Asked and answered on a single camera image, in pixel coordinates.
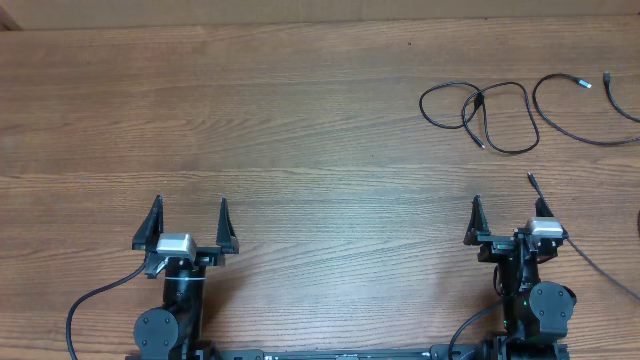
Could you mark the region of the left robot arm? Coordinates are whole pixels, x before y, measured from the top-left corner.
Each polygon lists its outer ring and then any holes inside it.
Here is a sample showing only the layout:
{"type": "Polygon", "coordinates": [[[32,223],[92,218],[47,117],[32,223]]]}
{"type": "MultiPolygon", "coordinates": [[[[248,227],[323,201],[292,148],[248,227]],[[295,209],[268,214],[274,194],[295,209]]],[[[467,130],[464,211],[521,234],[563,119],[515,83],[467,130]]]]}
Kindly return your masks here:
{"type": "Polygon", "coordinates": [[[226,198],[221,199],[215,245],[201,247],[189,233],[164,230],[163,198],[158,195],[132,238],[145,252],[142,273],[164,276],[162,304],[142,313],[134,325],[139,359],[214,359],[214,346],[201,338],[206,271],[239,252],[226,198]]]}

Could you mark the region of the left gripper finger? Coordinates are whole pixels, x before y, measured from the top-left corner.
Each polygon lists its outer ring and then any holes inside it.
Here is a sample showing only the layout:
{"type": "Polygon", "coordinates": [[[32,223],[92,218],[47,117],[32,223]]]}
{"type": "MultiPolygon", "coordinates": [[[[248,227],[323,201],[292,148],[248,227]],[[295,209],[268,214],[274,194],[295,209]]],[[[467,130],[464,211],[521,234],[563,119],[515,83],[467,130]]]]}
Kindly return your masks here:
{"type": "Polygon", "coordinates": [[[132,249],[154,251],[163,233],[163,197],[157,195],[146,218],[132,237],[132,249]]]}
{"type": "Polygon", "coordinates": [[[238,254],[239,242],[230,220],[227,199],[221,198],[216,245],[224,254],[238,254]]]}

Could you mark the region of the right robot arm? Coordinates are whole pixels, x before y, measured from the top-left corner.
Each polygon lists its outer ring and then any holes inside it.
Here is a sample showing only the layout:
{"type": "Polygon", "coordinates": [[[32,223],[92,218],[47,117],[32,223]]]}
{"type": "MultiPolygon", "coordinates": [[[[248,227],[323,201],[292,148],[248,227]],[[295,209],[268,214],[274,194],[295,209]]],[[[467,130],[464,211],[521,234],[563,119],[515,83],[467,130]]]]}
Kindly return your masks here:
{"type": "Polygon", "coordinates": [[[492,263],[498,303],[477,313],[466,325],[496,308],[503,313],[502,332],[489,336],[465,359],[567,359],[559,341],[568,334],[577,296],[568,287],[540,278],[538,266],[555,258],[568,233],[543,200],[536,215],[509,235],[494,235],[481,203],[472,200],[472,213],[463,243],[477,246],[480,262],[492,263]]]}

